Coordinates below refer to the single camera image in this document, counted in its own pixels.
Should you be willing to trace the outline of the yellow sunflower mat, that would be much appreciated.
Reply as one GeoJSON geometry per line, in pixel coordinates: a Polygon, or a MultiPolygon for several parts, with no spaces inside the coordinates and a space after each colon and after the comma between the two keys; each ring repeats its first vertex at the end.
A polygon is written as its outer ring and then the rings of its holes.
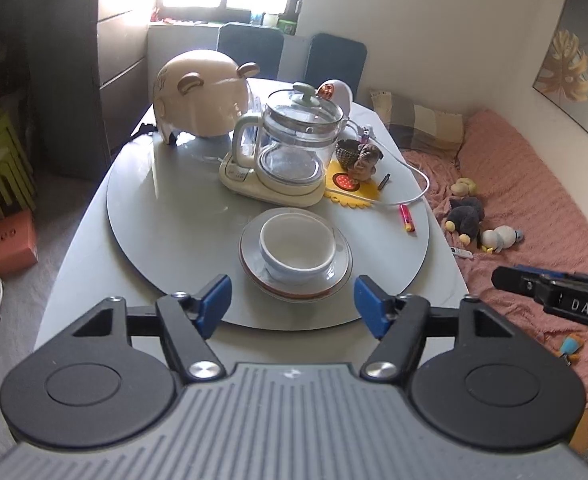
{"type": "Polygon", "coordinates": [[[326,168],[324,197],[332,203],[352,209],[371,207],[380,199],[380,191],[372,180],[352,180],[336,159],[326,168]]]}

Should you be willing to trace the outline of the green stacked stools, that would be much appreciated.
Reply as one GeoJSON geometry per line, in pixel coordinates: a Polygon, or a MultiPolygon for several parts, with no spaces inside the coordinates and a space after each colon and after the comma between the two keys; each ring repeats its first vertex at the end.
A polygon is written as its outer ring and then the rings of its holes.
{"type": "Polygon", "coordinates": [[[6,112],[0,108],[0,220],[14,207],[36,209],[34,170],[6,112]]]}

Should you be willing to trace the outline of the black pen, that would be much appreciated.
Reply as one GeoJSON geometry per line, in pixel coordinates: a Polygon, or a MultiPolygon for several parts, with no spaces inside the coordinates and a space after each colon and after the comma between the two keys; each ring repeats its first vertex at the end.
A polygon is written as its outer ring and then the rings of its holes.
{"type": "Polygon", "coordinates": [[[387,183],[390,182],[390,174],[386,174],[381,182],[378,185],[378,190],[383,191],[384,188],[387,186],[387,183]]]}

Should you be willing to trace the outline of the dark teal chair right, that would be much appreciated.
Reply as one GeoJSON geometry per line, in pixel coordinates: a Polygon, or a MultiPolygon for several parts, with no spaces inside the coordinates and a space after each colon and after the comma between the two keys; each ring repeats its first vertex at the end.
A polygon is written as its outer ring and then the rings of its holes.
{"type": "Polygon", "coordinates": [[[303,82],[319,87],[330,79],[347,84],[356,99],[368,49],[365,44],[319,32],[311,37],[303,82]]]}

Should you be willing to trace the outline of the dog figurine with basket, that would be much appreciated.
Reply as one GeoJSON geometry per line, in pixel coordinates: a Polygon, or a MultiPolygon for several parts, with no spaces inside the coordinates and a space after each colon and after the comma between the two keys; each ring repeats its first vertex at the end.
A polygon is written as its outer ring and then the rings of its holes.
{"type": "Polygon", "coordinates": [[[349,139],[337,142],[335,155],[347,175],[357,183],[370,180],[376,173],[376,164],[384,157],[376,145],[349,139]]]}

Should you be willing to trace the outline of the orange box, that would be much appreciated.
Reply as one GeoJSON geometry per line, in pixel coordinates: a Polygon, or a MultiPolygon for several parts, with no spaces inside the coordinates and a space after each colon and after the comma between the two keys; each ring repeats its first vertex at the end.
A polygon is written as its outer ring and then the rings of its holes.
{"type": "Polygon", "coordinates": [[[34,218],[28,210],[0,220],[0,276],[20,273],[38,262],[34,218]]]}

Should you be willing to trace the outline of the floral ceramic plate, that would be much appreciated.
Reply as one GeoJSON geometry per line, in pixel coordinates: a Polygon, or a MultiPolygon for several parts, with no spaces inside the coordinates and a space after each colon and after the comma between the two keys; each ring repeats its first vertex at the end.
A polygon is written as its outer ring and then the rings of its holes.
{"type": "Polygon", "coordinates": [[[269,209],[248,222],[239,258],[257,286],[291,302],[329,297],[352,274],[352,250],[341,231],[300,208],[269,209]]]}

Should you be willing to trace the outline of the checkered pillow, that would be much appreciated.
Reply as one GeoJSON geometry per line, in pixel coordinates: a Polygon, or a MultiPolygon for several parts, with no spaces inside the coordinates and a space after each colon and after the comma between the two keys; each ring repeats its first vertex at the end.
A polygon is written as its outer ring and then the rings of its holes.
{"type": "Polygon", "coordinates": [[[373,110],[401,151],[439,156],[453,162],[464,142],[461,114],[420,105],[387,90],[369,92],[373,110]]]}

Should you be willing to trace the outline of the glass kettle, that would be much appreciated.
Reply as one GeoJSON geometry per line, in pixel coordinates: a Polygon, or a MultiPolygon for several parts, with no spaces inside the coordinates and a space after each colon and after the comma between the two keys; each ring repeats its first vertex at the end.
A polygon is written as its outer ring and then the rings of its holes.
{"type": "Polygon", "coordinates": [[[233,130],[232,159],[274,180],[311,184],[326,168],[347,119],[310,84],[270,93],[260,113],[246,113],[233,130]]]}

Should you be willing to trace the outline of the dark cabinet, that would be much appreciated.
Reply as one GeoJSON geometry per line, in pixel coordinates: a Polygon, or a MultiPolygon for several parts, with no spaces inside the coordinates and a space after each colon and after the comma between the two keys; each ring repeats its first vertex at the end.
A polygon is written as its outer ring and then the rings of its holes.
{"type": "Polygon", "coordinates": [[[155,0],[0,0],[0,58],[25,66],[44,156],[99,181],[149,107],[155,0]]]}

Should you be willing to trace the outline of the cream kettle base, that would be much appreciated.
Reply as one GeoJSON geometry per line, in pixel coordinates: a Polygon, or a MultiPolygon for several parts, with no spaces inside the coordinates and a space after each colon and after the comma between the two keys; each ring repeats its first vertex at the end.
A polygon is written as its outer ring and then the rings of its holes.
{"type": "Polygon", "coordinates": [[[319,203],[326,189],[326,168],[311,184],[295,185],[274,180],[262,169],[239,166],[230,153],[219,166],[220,182],[230,191],[273,205],[308,208],[319,203]]]}

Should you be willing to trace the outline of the yellow plush toy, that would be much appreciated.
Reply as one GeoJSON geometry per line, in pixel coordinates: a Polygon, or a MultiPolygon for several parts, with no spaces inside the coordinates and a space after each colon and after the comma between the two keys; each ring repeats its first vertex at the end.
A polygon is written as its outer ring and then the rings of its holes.
{"type": "Polygon", "coordinates": [[[475,196],[477,184],[469,178],[461,177],[450,187],[451,195],[458,198],[475,196]]]}

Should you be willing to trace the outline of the dark teal chair left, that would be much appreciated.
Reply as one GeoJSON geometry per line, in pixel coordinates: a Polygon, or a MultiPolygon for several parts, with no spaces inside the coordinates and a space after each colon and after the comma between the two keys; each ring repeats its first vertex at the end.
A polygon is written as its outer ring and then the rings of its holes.
{"type": "Polygon", "coordinates": [[[256,63],[260,68],[259,77],[277,79],[283,47],[284,35],[280,29],[228,23],[219,29],[216,50],[238,65],[256,63]]]}

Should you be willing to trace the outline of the red yellow lighter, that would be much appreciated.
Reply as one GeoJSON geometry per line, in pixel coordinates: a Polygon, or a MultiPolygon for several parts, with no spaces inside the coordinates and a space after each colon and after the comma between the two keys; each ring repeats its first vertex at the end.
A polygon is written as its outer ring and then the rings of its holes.
{"type": "Polygon", "coordinates": [[[400,204],[398,208],[405,231],[408,233],[413,233],[416,230],[416,227],[414,226],[409,207],[405,204],[400,204]]]}

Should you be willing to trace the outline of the black penguin plush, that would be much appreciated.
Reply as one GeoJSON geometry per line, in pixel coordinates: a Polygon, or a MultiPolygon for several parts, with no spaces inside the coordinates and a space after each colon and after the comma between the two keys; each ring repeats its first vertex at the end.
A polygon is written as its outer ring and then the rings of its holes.
{"type": "Polygon", "coordinates": [[[449,233],[457,233],[463,246],[469,246],[480,234],[485,211],[482,202],[474,197],[451,198],[450,211],[445,221],[449,233]]]}

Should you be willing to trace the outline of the dark teal chair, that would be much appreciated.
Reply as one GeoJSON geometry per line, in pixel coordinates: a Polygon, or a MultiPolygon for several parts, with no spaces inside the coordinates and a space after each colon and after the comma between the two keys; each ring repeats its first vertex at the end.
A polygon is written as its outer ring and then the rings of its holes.
{"type": "Polygon", "coordinates": [[[259,77],[277,79],[283,47],[284,35],[280,29],[228,23],[219,29],[216,50],[238,65],[256,63],[260,68],[259,77]]]}
{"type": "Polygon", "coordinates": [[[311,37],[303,82],[319,87],[330,79],[347,84],[356,99],[368,49],[365,44],[319,32],[311,37]]]}

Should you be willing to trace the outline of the white remote control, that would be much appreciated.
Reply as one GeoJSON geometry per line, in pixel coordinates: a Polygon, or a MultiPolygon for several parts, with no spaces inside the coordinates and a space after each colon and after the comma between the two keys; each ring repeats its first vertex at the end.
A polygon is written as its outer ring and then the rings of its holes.
{"type": "Polygon", "coordinates": [[[472,259],[474,257],[472,252],[458,247],[451,247],[451,252],[458,258],[472,259]]]}

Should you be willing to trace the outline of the white egg-shaped device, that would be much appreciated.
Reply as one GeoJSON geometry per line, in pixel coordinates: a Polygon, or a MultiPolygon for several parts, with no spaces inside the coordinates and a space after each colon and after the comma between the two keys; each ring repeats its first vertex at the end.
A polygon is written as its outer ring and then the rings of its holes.
{"type": "Polygon", "coordinates": [[[352,112],[352,89],[346,82],[339,79],[330,79],[317,88],[317,96],[337,105],[346,119],[352,112]]]}

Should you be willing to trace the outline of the white duck plush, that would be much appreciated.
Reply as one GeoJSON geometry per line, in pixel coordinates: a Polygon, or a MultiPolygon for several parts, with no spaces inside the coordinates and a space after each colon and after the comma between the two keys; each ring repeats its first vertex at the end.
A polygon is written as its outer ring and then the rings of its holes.
{"type": "Polygon", "coordinates": [[[524,235],[521,230],[510,226],[497,226],[495,229],[486,230],[480,234],[480,248],[488,254],[498,254],[503,249],[508,249],[521,243],[524,235]]]}

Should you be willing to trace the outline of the beige bear-ear helmet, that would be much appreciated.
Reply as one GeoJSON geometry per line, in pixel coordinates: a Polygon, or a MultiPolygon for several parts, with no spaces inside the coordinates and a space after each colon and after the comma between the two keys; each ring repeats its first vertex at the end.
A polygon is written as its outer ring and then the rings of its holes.
{"type": "Polygon", "coordinates": [[[152,91],[164,142],[174,144],[183,132],[213,138],[232,131],[253,107],[248,80],[259,72],[254,62],[239,65],[214,50],[192,50],[172,58],[157,73],[152,91]]]}

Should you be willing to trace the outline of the pink blanket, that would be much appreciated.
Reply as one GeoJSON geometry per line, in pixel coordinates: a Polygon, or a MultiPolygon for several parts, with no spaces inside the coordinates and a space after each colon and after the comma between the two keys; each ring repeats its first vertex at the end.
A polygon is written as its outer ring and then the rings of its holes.
{"type": "Polygon", "coordinates": [[[472,294],[548,350],[558,350],[568,335],[582,338],[584,346],[573,368],[588,389],[588,328],[545,314],[539,304],[494,289],[490,281],[497,266],[518,264],[588,274],[588,220],[560,181],[518,130],[491,110],[468,120],[455,162],[414,151],[404,156],[430,177],[428,203],[439,223],[450,209],[451,185],[465,177],[480,192],[483,229],[510,226],[523,232],[522,243],[497,255],[475,248],[473,258],[458,260],[460,272],[472,294]]]}

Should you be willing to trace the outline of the white ceramic bowl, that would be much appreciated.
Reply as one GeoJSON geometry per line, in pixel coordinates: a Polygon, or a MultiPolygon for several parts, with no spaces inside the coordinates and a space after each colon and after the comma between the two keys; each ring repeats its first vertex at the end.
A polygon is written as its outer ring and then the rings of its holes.
{"type": "Polygon", "coordinates": [[[259,252],[273,278],[300,284],[330,268],[336,241],[330,226],[306,211],[280,212],[260,228],[259,252]]]}

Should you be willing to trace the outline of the grey lazy susan turntable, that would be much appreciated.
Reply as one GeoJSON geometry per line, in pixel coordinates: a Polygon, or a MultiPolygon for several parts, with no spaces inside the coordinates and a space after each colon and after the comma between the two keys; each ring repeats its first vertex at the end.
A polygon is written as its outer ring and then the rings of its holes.
{"type": "Polygon", "coordinates": [[[220,182],[227,148],[225,140],[190,134],[168,146],[154,134],[129,143],[111,166],[106,210],[112,232],[131,264],[164,294],[196,292],[215,275],[227,274],[232,303],[226,322],[301,332],[358,320],[352,288],[360,274],[391,292],[402,292],[419,274],[430,239],[424,203],[410,208],[416,230],[409,234],[396,207],[352,209],[325,198],[311,210],[347,240],[349,276],[329,297],[313,302],[288,302],[264,292],[245,272],[239,242],[244,228],[269,206],[220,182]]]}

